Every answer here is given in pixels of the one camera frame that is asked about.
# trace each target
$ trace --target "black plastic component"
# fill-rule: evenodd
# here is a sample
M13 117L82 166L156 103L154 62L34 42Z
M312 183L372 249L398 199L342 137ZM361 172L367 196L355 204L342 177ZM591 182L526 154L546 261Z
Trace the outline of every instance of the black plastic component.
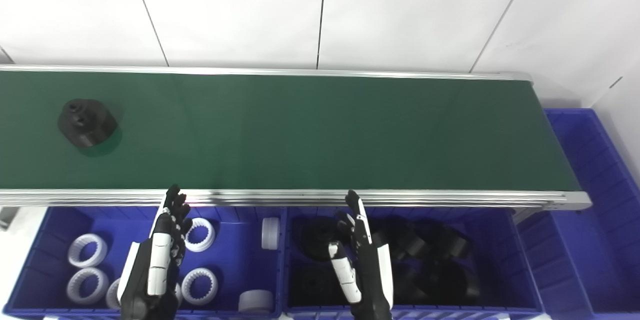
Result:
M444 261L438 269L439 302L446 306L472 306L480 297L475 274L455 261Z
M343 237L337 219L317 216L302 226L300 249L309 259L329 261L329 242L343 241Z
M431 250L422 231L408 220L390 219L381 232L381 236L388 240L391 259L400 261L409 257L424 259Z
M348 305L333 270L311 265L295 269L292 275L289 292L291 306Z
M57 118L57 128L78 148L105 142L117 127L118 123L105 104L94 99L67 102Z
M406 263L394 263L393 272L393 302L398 305L429 304L430 295L423 291L416 283L420 279L419 273Z
M445 224L431 229L429 241L433 245L430 258L434 260L466 259L471 252L471 240L462 232Z

